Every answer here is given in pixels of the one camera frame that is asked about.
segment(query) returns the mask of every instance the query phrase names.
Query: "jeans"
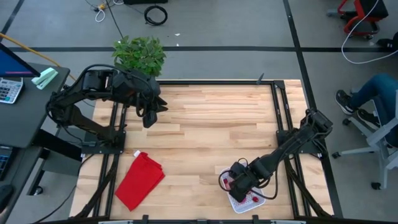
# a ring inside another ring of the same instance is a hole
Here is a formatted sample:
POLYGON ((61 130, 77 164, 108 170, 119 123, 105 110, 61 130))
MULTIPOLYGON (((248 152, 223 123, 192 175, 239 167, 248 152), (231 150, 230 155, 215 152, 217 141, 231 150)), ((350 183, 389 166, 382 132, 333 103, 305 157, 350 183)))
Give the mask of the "jeans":
MULTIPOLYGON (((359 108, 369 100, 374 100, 381 125, 387 124, 396 116, 396 90, 398 81, 388 74, 382 73, 373 76, 362 86, 361 90, 354 93, 350 99, 350 106, 359 108)), ((398 146, 398 127, 395 127, 386 136, 386 140, 393 146, 398 146)))

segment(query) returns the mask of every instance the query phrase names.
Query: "computer monitor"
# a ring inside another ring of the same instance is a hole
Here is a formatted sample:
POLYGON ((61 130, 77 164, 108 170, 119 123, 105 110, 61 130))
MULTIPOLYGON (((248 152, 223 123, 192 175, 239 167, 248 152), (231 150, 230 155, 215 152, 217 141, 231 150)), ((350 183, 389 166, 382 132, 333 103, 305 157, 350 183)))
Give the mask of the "computer monitor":
POLYGON ((0 78, 39 77, 40 73, 0 44, 0 78))

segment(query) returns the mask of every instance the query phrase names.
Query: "red chair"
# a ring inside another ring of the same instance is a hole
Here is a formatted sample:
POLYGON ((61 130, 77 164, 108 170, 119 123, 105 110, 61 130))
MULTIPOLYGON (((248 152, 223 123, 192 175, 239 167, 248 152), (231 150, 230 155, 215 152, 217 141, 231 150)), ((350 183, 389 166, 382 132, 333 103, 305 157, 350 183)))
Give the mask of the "red chair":
MULTIPOLYGON (((340 15, 340 18, 344 19, 347 24, 344 26, 344 32, 349 34, 352 28, 371 11, 377 0, 354 0, 355 11, 346 12, 341 9, 347 3, 348 0, 343 2, 337 8, 337 12, 328 11, 328 16, 340 15)), ((377 6, 373 9, 372 13, 357 26, 351 35, 365 36, 368 40, 373 38, 374 34, 377 34, 380 30, 376 22, 386 18, 388 11, 383 0, 379 0, 377 6)))

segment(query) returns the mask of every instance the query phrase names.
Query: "white cable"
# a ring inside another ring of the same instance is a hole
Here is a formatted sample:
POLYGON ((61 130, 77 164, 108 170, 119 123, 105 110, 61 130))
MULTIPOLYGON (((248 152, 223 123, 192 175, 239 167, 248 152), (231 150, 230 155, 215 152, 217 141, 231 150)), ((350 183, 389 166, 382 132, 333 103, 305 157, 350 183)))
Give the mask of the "white cable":
POLYGON ((120 4, 124 4, 123 0, 122 0, 122 3, 116 3, 116 1, 118 1, 118 0, 113 0, 113 3, 114 3, 114 4, 119 4, 119 5, 120 5, 120 4))
POLYGON ((105 12, 104 12, 102 9, 99 9, 97 15, 95 16, 95 22, 102 22, 104 19, 105 19, 105 12), (99 15, 101 12, 104 14, 104 17, 102 17, 102 19, 98 20, 98 15, 99 15))
POLYGON ((344 58, 345 58, 347 61, 349 61, 349 62, 351 62, 351 63, 353 63, 353 64, 361 65, 361 64, 365 64, 365 63, 369 63, 369 62, 375 62, 375 61, 377 61, 377 60, 381 60, 381 59, 384 59, 384 58, 388 58, 388 57, 390 57, 391 55, 394 55, 394 54, 396 54, 396 53, 398 52, 398 50, 396 50, 395 52, 393 52, 393 53, 391 53, 391 54, 389 54, 389 55, 386 55, 386 56, 383 56, 383 57, 380 57, 380 58, 375 58, 375 59, 372 59, 372 60, 368 60, 367 62, 353 62, 353 61, 351 61, 350 59, 348 59, 347 56, 346 56, 345 53, 344 53, 344 45, 346 44, 347 40, 349 39, 349 37, 351 36, 351 34, 352 34, 353 31, 355 30, 355 28, 356 28, 358 25, 360 25, 360 23, 361 23, 362 21, 364 21, 364 20, 373 12, 373 10, 376 8, 376 6, 377 6, 377 4, 379 3, 379 1, 380 1, 380 0, 377 0, 376 3, 375 3, 375 5, 373 6, 373 8, 369 11, 369 13, 368 13, 359 23, 357 23, 357 24, 354 26, 354 28, 352 28, 351 32, 348 34, 346 40, 344 41, 343 45, 341 46, 341 53, 343 53, 344 58))

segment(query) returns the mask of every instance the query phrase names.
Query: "desk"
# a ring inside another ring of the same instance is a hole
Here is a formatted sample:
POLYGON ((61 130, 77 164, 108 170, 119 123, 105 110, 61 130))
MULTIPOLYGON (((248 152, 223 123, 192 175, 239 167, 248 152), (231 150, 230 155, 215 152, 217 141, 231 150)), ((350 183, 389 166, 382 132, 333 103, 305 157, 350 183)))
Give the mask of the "desk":
MULTIPOLYGON (((48 65, 36 63, 30 63, 30 65, 39 72, 49 68, 48 65)), ((14 186, 14 193, 8 203, 8 207, 0 214, 0 223, 6 222, 35 163, 42 155, 43 147, 38 146, 39 144, 32 145, 32 143, 40 142, 40 139, 36 139, 38 133, 48 134, 40 130, 47 116, 45 104, 50 99, 53 91, 61 89, 70 72, 67 68, 53 68, 58 71, 58 75, 46 88, 39 90, 30 81, 31 78, 25 78, 25 90, 19 96, 17 102, 13 105, 0 104, 0 126, 2 127, 0 130, 0 144, 16 147, 16 150, 18 150, 11 168, 4 180, 0 181, 0 186, 6 184, 14 186)))
MULTIPOLYGON (((285 80, 285 87, 292 121, 299 127, 307 108, 301 82, 285 80)), ((144 129, 134 108, 127 111, 127 139, 119 160, 115 189, 126 175, 137 149, 147 152, 162 165, 165 178, 132 212, 114 197, 111 219, 140 220, 143 215, 149 215, 150 220, 247 220, 254 214, 260 219, 293 218, 283 162, 279 166, 278 197, 246 213, 236 214, 226 192, 218 186, 221 170, 240 157, 252 161, 277 147, 278 127, 269 86, 162 85, 161 90, 169 110, 158 114, 158 122, 153 127, 144 129)), ((93 120, 108 125, 112 105, 109 101, 98 101, 93 120)), ((102 157, 93 156, 81 168, 70 216, 76 215, 96 190, 102 157)), ((309 191, 327 212, 333 213, 321 162, 310 155, 300 155, 300 158, 309 191)), ((272 178, 264 194, 271 196, 274 190, 272 178)), ((100 215, 107 192, 103 194, 100 215)), ((302 205, 298 190, 296 194, 302 205)))

